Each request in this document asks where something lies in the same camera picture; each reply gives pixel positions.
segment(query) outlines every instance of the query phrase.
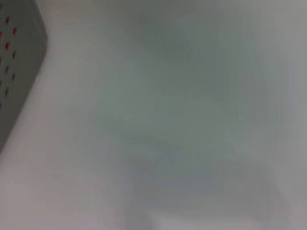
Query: red dot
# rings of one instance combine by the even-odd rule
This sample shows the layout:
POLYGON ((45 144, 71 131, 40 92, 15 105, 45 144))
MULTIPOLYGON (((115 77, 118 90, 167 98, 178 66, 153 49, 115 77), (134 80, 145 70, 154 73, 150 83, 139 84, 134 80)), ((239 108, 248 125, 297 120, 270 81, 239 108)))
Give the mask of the red dot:
POLYGON ((6 89, 5 89, 5 92, 4 92, 4 95, 7 97, 8 94, 9 94, 9 88, 6 88, 6 89))
POLYGON ((8 24, 10 22, 10 19, 11 19, 10 17, 6 17, 5 23, 8 24))
POLYGON ((10 48, 10 46, 11 46, 11 44, 10 44, 9 42, 7 42, 7 43, 5 44, 5 49, 8 50, 8 49, 10 48))

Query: gray device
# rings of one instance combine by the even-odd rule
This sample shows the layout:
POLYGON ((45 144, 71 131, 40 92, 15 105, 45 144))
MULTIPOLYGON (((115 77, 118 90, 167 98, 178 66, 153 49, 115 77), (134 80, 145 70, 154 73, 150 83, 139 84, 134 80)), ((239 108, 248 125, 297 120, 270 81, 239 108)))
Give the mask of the gray device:
POLYGON ((46 45, 35 0, 0 0, 0 151, 38 74, 46 45))

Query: red light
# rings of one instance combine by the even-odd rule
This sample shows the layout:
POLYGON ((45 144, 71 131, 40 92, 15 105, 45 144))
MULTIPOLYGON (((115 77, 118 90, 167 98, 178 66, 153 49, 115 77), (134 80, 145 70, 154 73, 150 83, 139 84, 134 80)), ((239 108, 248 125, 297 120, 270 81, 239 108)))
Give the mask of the red light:
POLYGON ((11 44, 10 44, 9 42, 7 42, 7 43, 5 44, 5 49, 8 50, 8 49, 10 48, 10 46, 11 46, 11 44))
POLYGON ((6 17, 5 23, 8 24, 10 22, 10 19, 11 19, 10 17, 6 17))

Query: gray plastic panel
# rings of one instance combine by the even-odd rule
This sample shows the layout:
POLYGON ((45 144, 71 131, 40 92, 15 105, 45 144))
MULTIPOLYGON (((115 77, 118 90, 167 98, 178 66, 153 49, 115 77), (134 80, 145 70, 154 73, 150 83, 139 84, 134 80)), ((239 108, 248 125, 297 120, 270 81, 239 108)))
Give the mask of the gray plastic panel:
POLYGON ((35 0, 0 0, 0 151, 38 74, 46 44, 35 0))

